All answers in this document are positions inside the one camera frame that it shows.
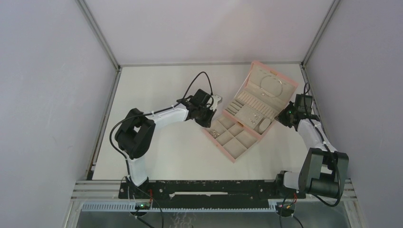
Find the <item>pink jewelry box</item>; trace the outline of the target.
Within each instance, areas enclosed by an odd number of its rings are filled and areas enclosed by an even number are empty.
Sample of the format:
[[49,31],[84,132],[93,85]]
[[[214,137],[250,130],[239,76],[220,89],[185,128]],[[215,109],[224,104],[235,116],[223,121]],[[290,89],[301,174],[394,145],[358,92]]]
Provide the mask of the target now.
[[[275,117],[288,105],[298,83],[270,68],[253,61],[242,86],[224,108],[223,114],[236,117],[259,134],[267,134],[273,126]],[[255,120],[253,114],[260,115]]]

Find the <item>pink compartment tray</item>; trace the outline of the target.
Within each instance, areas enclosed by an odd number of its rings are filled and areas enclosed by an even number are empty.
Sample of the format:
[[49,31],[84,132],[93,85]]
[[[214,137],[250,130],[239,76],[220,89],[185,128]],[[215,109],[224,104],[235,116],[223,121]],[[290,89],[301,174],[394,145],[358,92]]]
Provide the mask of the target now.
[[204,128],[203,132],[232,163],[244,156],[264,136],[227,113],[213,120],[211,127]]

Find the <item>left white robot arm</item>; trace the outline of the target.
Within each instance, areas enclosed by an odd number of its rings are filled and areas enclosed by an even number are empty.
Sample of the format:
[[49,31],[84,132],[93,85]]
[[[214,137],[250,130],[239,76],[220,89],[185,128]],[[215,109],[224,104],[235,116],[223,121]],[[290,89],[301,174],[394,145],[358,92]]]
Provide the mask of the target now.
[[221,102],[221,96],[198,89],[194,95],[184,96],[162,110],[144,113],[133,108],[125,119],[112,128],[109,142],[124,157],[127,179],[132,183],[130,192],[133,195],[143,198],[148,193],[144,155],[150,148],[153,135],[170,124],[188,120],[194,120],[199,126],[209,128]]

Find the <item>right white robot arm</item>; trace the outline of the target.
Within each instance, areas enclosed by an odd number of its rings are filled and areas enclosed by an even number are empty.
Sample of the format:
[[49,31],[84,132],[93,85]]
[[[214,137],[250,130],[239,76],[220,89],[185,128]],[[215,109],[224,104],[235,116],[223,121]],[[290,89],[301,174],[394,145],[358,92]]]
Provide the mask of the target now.
[[293,190],[317,197],[341,198],[349,157],[339,152],[326,138],[320,119],[312,114],[313,97],[298,94],[280,112],[276,120],[282,125],[294,128],[307,148],[307,156],[300,172],[281,171],[281,181],[275,184],[275,193],[288,197]]

